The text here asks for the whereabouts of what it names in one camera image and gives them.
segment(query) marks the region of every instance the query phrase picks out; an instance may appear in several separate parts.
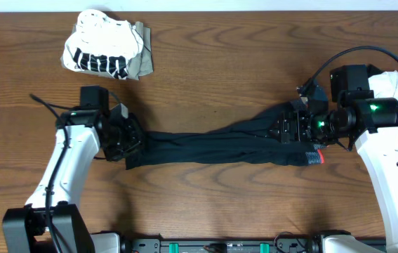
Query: wooden table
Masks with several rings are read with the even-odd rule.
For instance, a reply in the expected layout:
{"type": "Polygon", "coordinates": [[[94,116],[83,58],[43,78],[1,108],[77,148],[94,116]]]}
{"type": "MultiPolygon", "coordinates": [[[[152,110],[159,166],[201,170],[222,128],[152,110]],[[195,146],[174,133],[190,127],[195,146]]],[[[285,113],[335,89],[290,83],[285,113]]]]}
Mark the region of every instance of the wooden table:
{"type": "MultiPolygon", "coordinates": [[[[54,117],[28,94],[76,105],[79,87],[115,92],[148,130],[204,132],[248,119],[297,98],[328,58],[353,46],[398,55],[398,12],[115,13],[152,28],[154,73],[139,82],[61,68],[63,45],[78,13],[0,13],[1,220],[21,207],[41,179],[54,146],[54,117]]],[[[329,70],[387,56],[356,52],[329,70]]],[[[273,238],[345,229],[384,236],[366,169],[356,152],[324,151],[326,164],[163,164],[125,170],[94,161],[80,211],[90,232],[115,229],[164,238],[273,238]]]]}

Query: table top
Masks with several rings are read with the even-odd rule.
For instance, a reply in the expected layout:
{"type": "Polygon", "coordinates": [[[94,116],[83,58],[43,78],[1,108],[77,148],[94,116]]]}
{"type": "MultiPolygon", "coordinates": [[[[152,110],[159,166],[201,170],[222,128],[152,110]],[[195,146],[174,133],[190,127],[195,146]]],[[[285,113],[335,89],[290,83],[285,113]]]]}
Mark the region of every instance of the table top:
{"type": "MultiPolygon", "coordinates": [[[[119,81],[63,69],[60,57],[78,13],[0,13],[1,220],[21,207],[40,181],[54,146],[54,117],[28,94],[59,105],[79,102],[79,87],[115,92],[147,130],[205,132],[249,119],[297,98],[328,58],[353,46],[398,55],[398,12],[113,13],[152,29],[154,72],[119,81]]],[[[376,52],[355,52],[329,70],[398,65],[376,52]]],[[[125,170],[94,161],[80,212],[91,233],[118,230],[163,238],[273,238],[345,229],[384,236],[371,181],[356,152],[331,146],[326,163],[161,164],[125,170]]]]}

